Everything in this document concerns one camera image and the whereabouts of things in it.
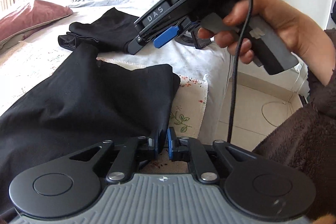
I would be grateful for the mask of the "right hand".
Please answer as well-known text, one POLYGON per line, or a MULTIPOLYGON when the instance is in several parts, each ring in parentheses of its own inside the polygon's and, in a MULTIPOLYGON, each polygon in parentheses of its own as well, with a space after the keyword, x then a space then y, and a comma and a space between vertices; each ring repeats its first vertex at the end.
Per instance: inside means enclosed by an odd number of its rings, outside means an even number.
MULTIPOLYGON (((249 0, 236 3, 223 19, 223 23, 230 27, 243 23, 248 14, 248 7, 249 0)), ((282 0, 253 0, 252 15, 264 18, 283 40, 288 50, 304 61, 321 84, 326 86, 330 82, 335 70, 335 46, 314 20, 282 0)), ((234 34, 229 31, 214 34, 200 28, 198 37, 201 39, 214 37, 219 47, 227 48, 231 55, 235 55, 238 42, 234 34)), ((244 39, 239 56, 244 64, 252 62, 254 52, 248 39, 244 39)))

